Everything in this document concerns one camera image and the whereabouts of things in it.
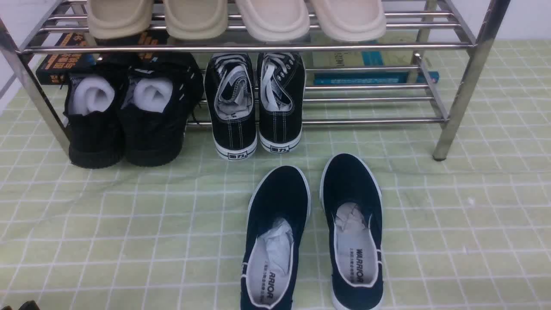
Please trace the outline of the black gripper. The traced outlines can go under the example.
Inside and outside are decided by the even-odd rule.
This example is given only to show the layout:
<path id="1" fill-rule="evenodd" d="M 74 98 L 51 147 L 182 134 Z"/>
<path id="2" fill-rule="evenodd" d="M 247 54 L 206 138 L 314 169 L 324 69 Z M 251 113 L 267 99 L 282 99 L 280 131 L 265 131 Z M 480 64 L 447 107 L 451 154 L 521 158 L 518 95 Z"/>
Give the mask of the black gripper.
<path id="1" fill-rule="evenodd" d="M 1 308 L 1 310 L 12 310 L 11 306 L 5 306 Z M 35 301 L 27 301 L 23 303 L 18 310 L 40 310 L 39 306 L 36 304 Z"/>

